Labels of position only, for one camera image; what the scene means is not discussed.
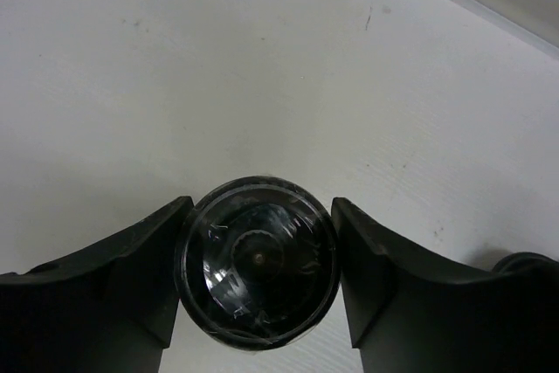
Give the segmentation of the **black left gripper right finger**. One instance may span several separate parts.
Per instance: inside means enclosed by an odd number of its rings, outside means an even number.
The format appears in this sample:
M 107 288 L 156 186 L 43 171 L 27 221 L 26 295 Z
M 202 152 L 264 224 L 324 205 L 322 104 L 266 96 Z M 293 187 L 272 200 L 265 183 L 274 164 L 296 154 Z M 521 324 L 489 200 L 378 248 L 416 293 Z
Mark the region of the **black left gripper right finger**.
M 342 293 L 366 372 L 555 372 L 558 263 L 516 252 L 491 270 L 397 234 L 338 197 Z

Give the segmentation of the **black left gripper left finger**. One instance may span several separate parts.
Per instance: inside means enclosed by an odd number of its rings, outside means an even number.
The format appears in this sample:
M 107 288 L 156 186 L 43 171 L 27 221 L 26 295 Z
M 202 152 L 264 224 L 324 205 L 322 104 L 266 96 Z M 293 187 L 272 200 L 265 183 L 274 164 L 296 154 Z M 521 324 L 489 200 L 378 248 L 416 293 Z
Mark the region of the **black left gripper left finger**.
M 1 276 L 3 372 L 157 372 L 176 321 L 179 197 L 90 246 Z

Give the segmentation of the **black top grinder bottle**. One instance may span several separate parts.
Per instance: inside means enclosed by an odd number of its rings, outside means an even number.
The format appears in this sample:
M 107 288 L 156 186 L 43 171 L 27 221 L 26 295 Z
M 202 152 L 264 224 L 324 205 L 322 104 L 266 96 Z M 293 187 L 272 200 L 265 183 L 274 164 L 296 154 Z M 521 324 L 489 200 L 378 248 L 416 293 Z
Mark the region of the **black top grinder bottle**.
M 338 292 L 339 239 L 308 191 L 248 176 L 204 196 L 178 234 L 180 301 L 213 340 L 242 351 L 278 349 L 326 316 Z

